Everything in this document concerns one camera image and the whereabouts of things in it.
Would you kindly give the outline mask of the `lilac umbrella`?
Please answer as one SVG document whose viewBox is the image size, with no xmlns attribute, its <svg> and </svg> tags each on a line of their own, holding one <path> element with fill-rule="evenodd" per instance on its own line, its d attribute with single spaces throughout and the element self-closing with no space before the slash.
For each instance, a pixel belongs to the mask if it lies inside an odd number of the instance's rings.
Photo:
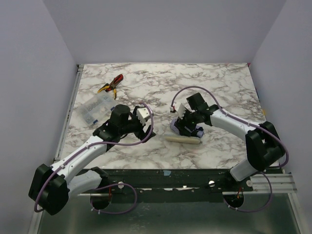
<svg viewBox="0 0 312 234">
<path fill-rule="evenodd" d="M 175 118 L 170 123 L 170 129 L 180 136 L 202 138 L 204 130 L 194 123 L 188 123 L 182 119 Z"/>
</svg>

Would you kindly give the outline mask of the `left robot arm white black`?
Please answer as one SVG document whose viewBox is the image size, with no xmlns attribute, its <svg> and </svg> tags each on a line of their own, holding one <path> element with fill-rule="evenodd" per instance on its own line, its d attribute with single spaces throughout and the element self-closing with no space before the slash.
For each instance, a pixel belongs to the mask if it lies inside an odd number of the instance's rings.
<svg viewBox="0 0 312 234">
<path fill-rule="evenodd" d="M 107 153 L 113 146 L 123 145 L 121 139 L 134 134 L 139 139 L 136 145 L 147 142 L 155 136 L 151 124 L 144 130 L 147 121 L 153 121 L 153 111 L 145 104 L 136 106 L 133 111 L 127 105 L 118 104 L 110 118 L 96 128 L 87 141 L 66 158 L 50 166 L 37 167 L 28 196 L 35 202 L 34 211 L 46 211 L 55 215 L 61 211 L 69 198 L 80 193 L 94 190 L 109 190 L 123 186 L 122 182 L 113 183 L 100 168 L 95 167 L 81 174 L 80 171 L 98 156 Z"/>
</svg>

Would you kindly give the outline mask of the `beige zippered umbrella case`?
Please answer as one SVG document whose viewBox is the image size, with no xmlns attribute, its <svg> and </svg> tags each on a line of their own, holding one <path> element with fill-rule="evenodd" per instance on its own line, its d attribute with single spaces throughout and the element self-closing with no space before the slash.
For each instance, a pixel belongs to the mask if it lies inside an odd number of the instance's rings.
<svg viewBox="0 0 312 234">
<path fill-rule="evenodd" d="M 200 144 L 201 140 L 193 136 L 180 136 L 177 134 L 164 134 L 163 138 L 169 142 L 187 143 L 187 144 Z"/>
</svg>

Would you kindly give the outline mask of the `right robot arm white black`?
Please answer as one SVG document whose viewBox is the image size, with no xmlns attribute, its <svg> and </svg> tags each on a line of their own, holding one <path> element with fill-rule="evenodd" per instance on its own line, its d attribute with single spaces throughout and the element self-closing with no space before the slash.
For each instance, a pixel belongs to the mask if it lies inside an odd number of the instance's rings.
<svg viewBox="0 0 312 234">
<path fill-rule="evenodd" d="M 223 129 L 245 142 L 247 157 L 229 170 L 228 180 L 242 181 L 267 169 L 285 154 L 272 123 L 248 122 L 218 104 L 208 105 L 200 93 L 188 97 L 187 102 L 190 109 L 183 104 L 171 105 L 170 111 L 177 113 L 177 118 L 172 121 L 172 130 L 181 136 L 201 138 L 203 128 L 198 124 L 204 123 Z"/>
</svg>

